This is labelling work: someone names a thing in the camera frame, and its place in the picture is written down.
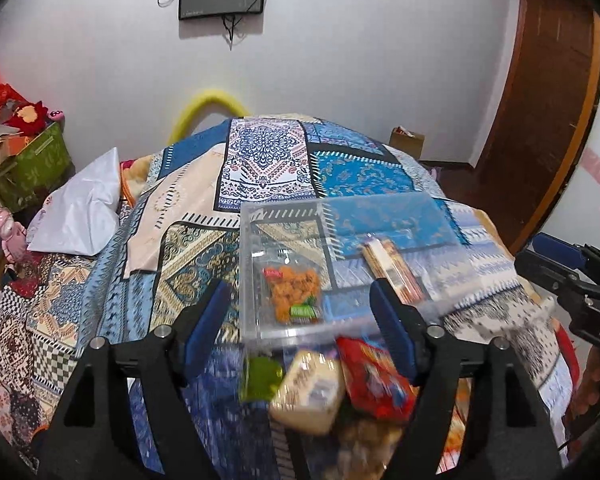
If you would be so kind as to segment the person hand holding gripper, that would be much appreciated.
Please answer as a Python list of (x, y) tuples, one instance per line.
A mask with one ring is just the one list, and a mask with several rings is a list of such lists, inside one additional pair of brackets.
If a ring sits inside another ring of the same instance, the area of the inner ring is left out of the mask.
[(586, 367), (580, 384), (569, 404), (566, 428), (568, 460), (574, 460), (581, 452), (582, 439), (595, 426), (600, 417), (600, 348), (592, 347), (588, 352)]

